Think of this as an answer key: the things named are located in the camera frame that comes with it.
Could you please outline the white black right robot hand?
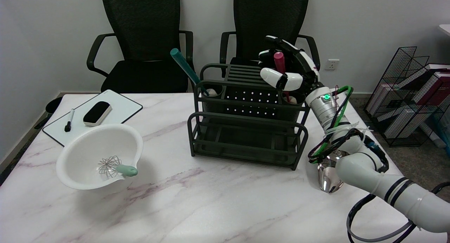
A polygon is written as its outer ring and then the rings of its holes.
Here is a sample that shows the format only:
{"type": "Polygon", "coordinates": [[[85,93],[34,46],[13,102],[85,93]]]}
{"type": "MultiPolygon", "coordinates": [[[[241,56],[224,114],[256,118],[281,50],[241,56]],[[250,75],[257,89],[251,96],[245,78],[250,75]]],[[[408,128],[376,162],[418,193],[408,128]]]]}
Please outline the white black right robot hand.
{"type": "Polygon", "coordinates": [[[315,41],[309,36],[302,38],[313,44],[313,57],[282,38],[272,35],[265,37],[272,47],[258,54],[260,77],[275,89],[309,92],[320,81],[320,62],[315,41]]]}

